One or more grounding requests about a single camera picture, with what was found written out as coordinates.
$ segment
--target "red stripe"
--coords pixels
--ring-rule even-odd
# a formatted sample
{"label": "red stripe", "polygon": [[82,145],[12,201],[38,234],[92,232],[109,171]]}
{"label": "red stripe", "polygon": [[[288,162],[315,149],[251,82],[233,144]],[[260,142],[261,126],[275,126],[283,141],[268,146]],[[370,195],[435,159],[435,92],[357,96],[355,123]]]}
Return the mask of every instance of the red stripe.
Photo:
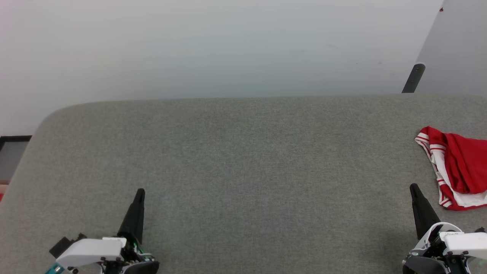
{"label": "red stripe", "polygon": [[426,138],[423,138],[423,137],[419,137],[419,136],[417,136],[416,138],[420,138],[420,139],[426,140],[428,142],[430,141],[429,139],[426,139]]}

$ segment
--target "red fabric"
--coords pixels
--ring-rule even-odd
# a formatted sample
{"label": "red fabric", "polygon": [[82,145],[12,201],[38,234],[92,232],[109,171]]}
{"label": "red fabric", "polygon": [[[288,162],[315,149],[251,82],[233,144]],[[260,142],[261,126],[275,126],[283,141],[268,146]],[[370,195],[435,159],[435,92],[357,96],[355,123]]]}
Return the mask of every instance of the red fabric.
{"label": "red fabric", "polygon": [[425,127],[422,133],[429,136],[430,143],[445,146],[445,168],[451,187],[459,193],[477,194],[487,191],[487,140],[442,133]]}

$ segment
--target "red and white cloth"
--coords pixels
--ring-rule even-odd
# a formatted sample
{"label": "red and white cloth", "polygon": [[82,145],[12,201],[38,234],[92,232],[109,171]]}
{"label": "red and white cloth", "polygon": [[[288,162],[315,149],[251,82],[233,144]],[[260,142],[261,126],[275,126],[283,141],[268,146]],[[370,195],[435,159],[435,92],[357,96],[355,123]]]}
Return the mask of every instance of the red and white cloth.
{"label": "red and white cloth", "polygon": [[450,210],[487,206],[487,140],[425,127],[414,139],[430,159],[440,193]]}

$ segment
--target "folded cloth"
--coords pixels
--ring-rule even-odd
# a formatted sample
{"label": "folded cloth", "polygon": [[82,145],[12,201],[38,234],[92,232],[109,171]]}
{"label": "folded cloth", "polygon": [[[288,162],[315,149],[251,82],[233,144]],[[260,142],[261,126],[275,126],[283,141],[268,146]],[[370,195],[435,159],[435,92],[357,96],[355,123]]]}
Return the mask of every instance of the folded cloth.
{"label": "folded cloth", "polygon": [[414,139],[430,159],[440,193],[439,204],[450,210],[487,205],[487,140],[423,128]]}

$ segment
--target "red object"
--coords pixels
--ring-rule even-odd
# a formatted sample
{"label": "red object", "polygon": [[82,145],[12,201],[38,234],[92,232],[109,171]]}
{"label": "red object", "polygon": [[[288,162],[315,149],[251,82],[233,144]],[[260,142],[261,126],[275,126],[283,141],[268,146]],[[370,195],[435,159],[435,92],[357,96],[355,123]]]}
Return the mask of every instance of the red object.
{"label": "red object", "polygon": [[487,205],[487,140],[425,127],[416,137],[433,164],[440,205],[466,210]]}

